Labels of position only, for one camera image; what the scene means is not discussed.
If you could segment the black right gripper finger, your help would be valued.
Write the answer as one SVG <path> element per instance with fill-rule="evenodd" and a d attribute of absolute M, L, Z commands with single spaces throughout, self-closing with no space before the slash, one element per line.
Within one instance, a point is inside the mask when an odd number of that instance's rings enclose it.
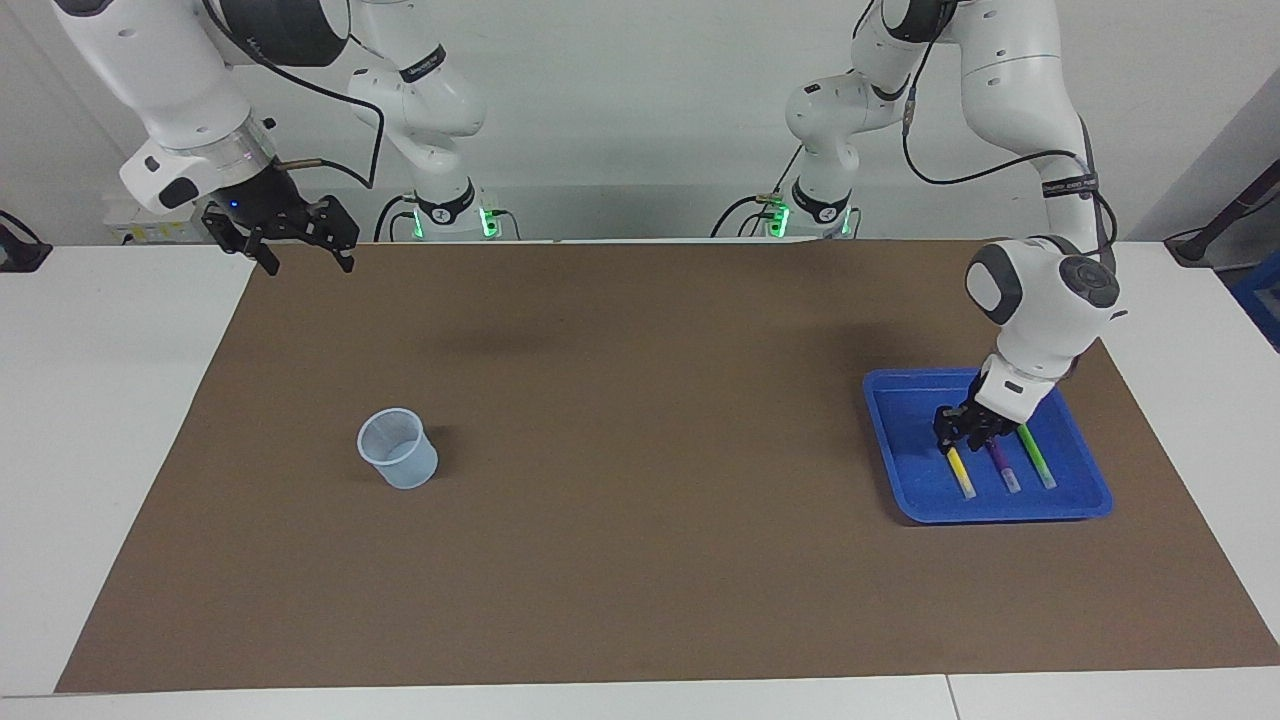
<path fill-rule="evenodd" d="M 352 252 L 358 236 L 358 224 L 335 196 L 308 205 L 308 245 L 328 251 L 347 274 L 355 269 Z"/>
<path fill-rule="evenodd" d="M 207 205 L 204 209 L 202 225 L 224 254 L 248 258 L 269 275 L 275 275 L 279 272 L 279 259 L 265 242 L 261 225 L 251 225 L 246 229 L 218 205 Z"/>

